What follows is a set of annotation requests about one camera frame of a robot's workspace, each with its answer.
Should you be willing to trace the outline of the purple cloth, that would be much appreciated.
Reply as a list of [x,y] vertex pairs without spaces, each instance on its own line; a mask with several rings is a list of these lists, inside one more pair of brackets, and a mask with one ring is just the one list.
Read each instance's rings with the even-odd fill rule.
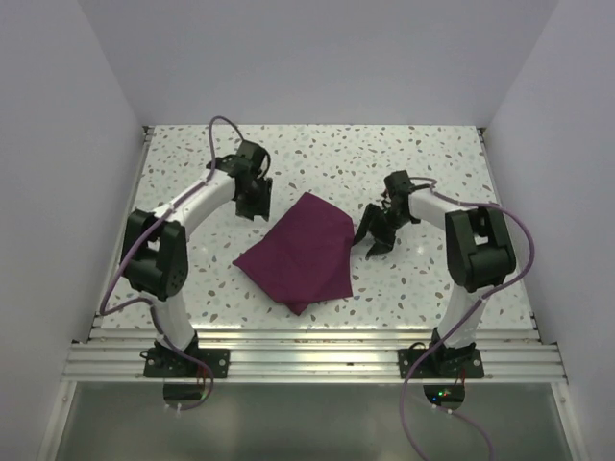
[[306,192],[234,266],[272,301],[299,316],[313,303],[353,295],[354,236],[348,214]]

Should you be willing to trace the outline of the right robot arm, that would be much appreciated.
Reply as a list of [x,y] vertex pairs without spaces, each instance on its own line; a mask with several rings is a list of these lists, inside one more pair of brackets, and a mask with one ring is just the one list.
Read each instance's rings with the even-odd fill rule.
[[490,292],[504,286],[516,270],[503,212],[496,206],[455,201],[435,190],[436,181],[396,171],[384,179],[379,205],[368,205],[354,242],[370,235],[369,257],[390,253],[397,230],[426,222],[445,232],[453,291],[440,324],[433,330],[427,360],[437,376],[451,376],[469,359]]

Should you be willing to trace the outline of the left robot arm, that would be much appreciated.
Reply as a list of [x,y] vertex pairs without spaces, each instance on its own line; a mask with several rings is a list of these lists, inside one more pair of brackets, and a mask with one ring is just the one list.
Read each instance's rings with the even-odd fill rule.
[[214,211],[233,202],[235,215],[267,221],[273,180],[271,158],[257,143],[243,140],[235,153],[207,164],[192,186],[153,211],[137,209],[127,220],[119,276],[150,306],[159,338],[169,349],[165,364],[177,376],[193,375],[200,354],[188,320],[183,287],[188,279],[188,240]]

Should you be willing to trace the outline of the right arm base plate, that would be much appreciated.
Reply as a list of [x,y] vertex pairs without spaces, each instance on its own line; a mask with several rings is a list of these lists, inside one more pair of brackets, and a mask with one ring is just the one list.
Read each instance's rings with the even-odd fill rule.
[[[417,342],[397,350],[398,368],[401,378],[406,378],[413,364],[428,348]],[[485,377],[480,350],[475,343],[463,348],[439,347],[419,363],[410,375],[411,379],[454,379]]]

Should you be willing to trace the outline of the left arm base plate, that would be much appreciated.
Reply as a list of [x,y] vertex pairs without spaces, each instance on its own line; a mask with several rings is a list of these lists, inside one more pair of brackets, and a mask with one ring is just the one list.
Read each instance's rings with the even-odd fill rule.
[[228,376],[230,350],[192,348],[185,354],[190,359],[156,344],[139,354],[145,361],[143,375],[148,378],[194,378],[197,371],[202,369],[201,363],[205,363],[209,367],[208,377],[225,379]]

